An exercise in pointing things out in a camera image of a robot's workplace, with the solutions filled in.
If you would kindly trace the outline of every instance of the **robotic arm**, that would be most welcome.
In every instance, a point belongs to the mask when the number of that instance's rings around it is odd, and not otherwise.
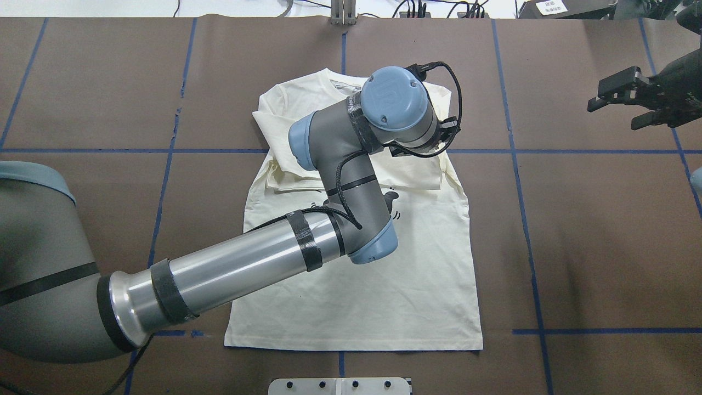
[[[688,6],[676,18],[681,26],[700,34],[702,2]],[[632,130],[660,124],[678,127],[702,117],[702,49],[674,60],[653,77],[644,77],[639,67],[632,66],[601,80],[588,112],[616,103],[651,110],[631,120]]]
[[[99,274],[59,173],[0,162],[0,347],[55,363],[111,358],[337,257],[365,264],[392,253],[397,236],[369,155],[384,147],[420,157],[446,150],[461,116],[440,122],[434,114],[422,81],[438,66],[456,82],[460,107],[460,87],[444,63],[384,67],[361,92],[290,128],[291,150],[303,168],[319,171],[327,205],[136,274]]]

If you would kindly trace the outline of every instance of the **blue tape line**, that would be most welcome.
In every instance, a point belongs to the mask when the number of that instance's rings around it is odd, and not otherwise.
[[[124,153],[124,154],[165,154],[168,148],[6,148],[4,153],[76,153],[76,154],[101,154],[101,153]]]
[[[161,184],[161,195],[159,196],[159,208],[156,211],[156,222],[154,223],[154,233],[151,236],[151,249],[149,250],[149,260],[147,267],[154,264],[154,256],[156,254],[156,239],[161,230],[161,216],[164,210],[164,197],[166,197],[166,187],[168,185],[168,176],[171,174],[171,163],[173,161],[173,147],[176,145],[176,137],[178,136],[178,123],[180,117],[180,109],[175,112],[175,121],[173,126],[173,137],[171,137],[171,147],[168,149],[168,159],[166,159],[166,171],[164,172],[164,181]]]
[[[682,167],[685,169],[685,178],[687,179],[687,183],[690,185],[690,192],[692,193],[693,199],[695,199],[695,205],[697,206],[697,213],[700,216],[700,219],[702,219],[702,204],[700,204],[700,198],[697,195],[697,192],[695,192],[695,188],[692,186],[692,182],[690,181],[690,167],[687,165],[687,159],[685,158],[685,152],[682,149],[682,144],[680,143],[680,138],[677,136],[677,130],[675,128],[670,128],[670,130],[673,132],[673,140],[675,140],[675,145],[677,145],[677,152],[680,155],[680,161],[682,162]]]
[[[346,75],[346,34],[341,34],[341,74]]]
[[[346,377],[346,361],[344,351],[339,351],[339,377]]]
[[[195,40],[195,27],[197,26],[197,18],[192,19],[192,27],[190,28],[190,43],[187,45],[187,55],[185,56],[185,67],[183,68],[183,84],[180,86],[180,98],[185,97],[185,82],[187,81],[187,71],[190,68],[190,55],[192,54],[192,42]]]
[[[129,358],[130,364],[134,362],[134,358],[136,358],[136,351],[132,351],[131,357]],[[129,395],[129,393],[131,392],[132,377],[134,377],[134,369],[132,369],[132,371],[129,372],[129,375],[127,375],[127,379],[124,382],[124,395]]]
[[[46,31],[46,23],[48,18],[44,18],[44,23],[41,24],[41,30],[39,30],[39,36],[37,37],[37,42],[34,43],[34,49],[32,50],[32,55],[29,57],[29,62],[27,68],[25,69],[25,75],[22,76],[22,81],[20,82],[20,88],[17,90],[17,95],[15,96],[15,101],[12,103],[12,108],[10,109],[10,114],[7,116],[7,122],[5,123],[5,129],[2,131],[2,137],[0,137],[0,149],[5,145],[5,139],[7,139],[7,133],[10,132],[10,126],[12,126],[12,119],[15,117],[15,111],[17,110],[18,104],[20,104],[20,98],[22,97],[22,91],[25,90],[25,84],[27,83],[27,78],[29,77],[29,72],[32,70],[32,65],[34,64],[34,59],[37,57],[37,51],[39,51],[39,45],[41,44],[41,39],[44,37],[44,32]]]
[[[519,164],[517,162],[517,149],[515,147],[515,136],[512,132],[512,122],[510,118],[510,109],[507,101],[507,90],[505,88],[505,76],[502,68],[502,60],[500,55],[500,44],[497,35],[497,25],[495,20],[492,22],[492,35],[495,43],[495,56],[497,57],[497,68],[500,75],[500,87],[502,88],[502,99],[505,108],[505,120],[507,122],[507,129],[510,132],[510,150],[512,154],[512,169],[515,173],[515,181],[517,183],[517,196],[519,198],[519,211],[522,215],[522,230],[524,231],[524,238],[526,239],[526,248],[529,253],[529,267],[531,269],[531,290],[534,296],[534,307],[536,310],[536,322],[539,329],[539,341],[541,343],[541,356],[543,359],[543,372],[546,379],[546,388],[548,389],[548,394],[553,395],[553,381],[551,378],[551,367],[548,360],[548,348],[546,346],[546,336],[543,334],[543,315],[541,313],[541,301],[538,296],[538,283],[536,281],[536,266],[534,265],[534,251],[531,248],[531,237],[529,236],[529,223],[527,222],[527,211],[524,206],[524,195],[522,194],[522,180],[519,177]]]
[[[184,330],[160,330],[154,336],[185,336]]]
[[[75,154],[167,154],[169,148],[5,148],[3,153],[75,153]],[[267,148],[174,148],[183,154],[265,154]]]
[[[538,329],[514,329],[513,335],[538,335]],[[702,328],[564,328],[546,329],[546,335],[672,335],[702,333]]]
[[[475,149],[452,149],[452,150],[446,150],[447,153],[449,154],[510,154],[512,153],[511,150],[504,150],[504,149],[480,149],[480,148],[475,148]]]
[[[502,58],[500,57],[500,43],[497,39],[497,24],[494,19],[490,19],[490,22],[492,22],[492,39],[495,43],[495,54],[497,56],[497,70],[500,73],[500,89],[502,91],[502,106],[505,108],[505,122],[507,130],[512,133],[512,118],[510,117],[510,108],[507,104],[507,89],[505,88],[505,75],[502,69]]]
[[[75,154],[167,154],[168,148],[4,148],[3,153],[75,153]],[[511,149],[505,148],[468,148],[449,149],[449,154],[511,154]],[[515,149],[519,155],[523,154],[579,154],[579,155],[674,155],[679,150],[530,150]],[[702,150],[683,150],[686,154],[702,154]],[[174,148],[176,154],[265,154],[268,148]]]
[[[644,40],[644,49],[646,50],[646,57],[649,59],[649,67],[654,74],[658,74],[656,71],[656,65],[654,64],[653,56],[651,56],[651,48],[649,47],[649,38],[646,35],[646,27],[644,26],[644,18],[639,18],[639,28],[641,29],[641,38]]]
[[[178,154],[265,154],[268,148],[176,148]]]
[[[515,150],[518,154],[677,154],[676,150]]]
[[[656,71],[656,66],[654,64],[653,56],[651,55],[649,38],[646,35],[646,27],[644,26],[643,18],[639,18],[639,28],[641,29],[641,38],[644,40],[644,49],[646,50],[646,57],[649,59],[651,71],[654,74],[658,74],[658,72]],[[670,128],[670,132],[673,134],[673,140],[675,141],[675,146],[677,147],[676,153],[680,156],[682,167],[685,170],[685,177],[687,178],[687,182],[690,185],[690,192],[692,193],[692,197],[695,200],[695,205],[697,206],[697,213],[699,214],[700,219],[702,219],[702,204],[700,203],[700,198],[697,195],[697,192],[695,192],[695,188],[692,186],[692,182],[690,182],[690,168],[687,164],[687,159],[685,158],[685,151],[682,149],[682,144],[680,143],[680,137],[677,135],[677,130],[675,128]]]

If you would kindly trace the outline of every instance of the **white label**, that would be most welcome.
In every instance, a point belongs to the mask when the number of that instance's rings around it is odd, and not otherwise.
[[[553,15],[568,12],[568,8],[566,8],[562,0],[542,1],[540,3],[536,3],[536,7],[541,15]]]

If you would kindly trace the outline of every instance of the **brown table surface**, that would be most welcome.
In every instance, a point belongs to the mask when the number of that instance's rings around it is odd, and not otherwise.
[[[0,160],[57,169],[101,271],[135,273],[241,233],[267,151],[251,112],[270,87],[446,61],[465,96],[449,156],[470,199],[484,350],[225,348],[225,305],[159,333],[118,393],[402,376],[417,395],[700,394],[702,208],[686,171],[702,167],[702,121],[631,131],[644,108],[585,110],[600,79],[650,75],[698,45],[649,20],[4,18]],[[440,71],[429,81],[453,88]],[[98,393],[128,360],[0,351],[0,377]]]

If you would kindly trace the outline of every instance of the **black device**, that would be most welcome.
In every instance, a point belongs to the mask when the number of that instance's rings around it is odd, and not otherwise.
[[[702,2],[686,7],[676,19],[700,34]],[[702,48],[674,60],[653,77],[644,77],[641,68],[632,66],[600,80],[597,97],[588,101],[588,112],[609,104],[641,105],[651,110],[631,120],[632,130],[660,124],[678,127],[702,117]]]
[[[540,2],[525,1],[519,10],[519,19],[602,19],[614,8],[614,0],[562,0],[568,11],[542,15],[536,6]]]

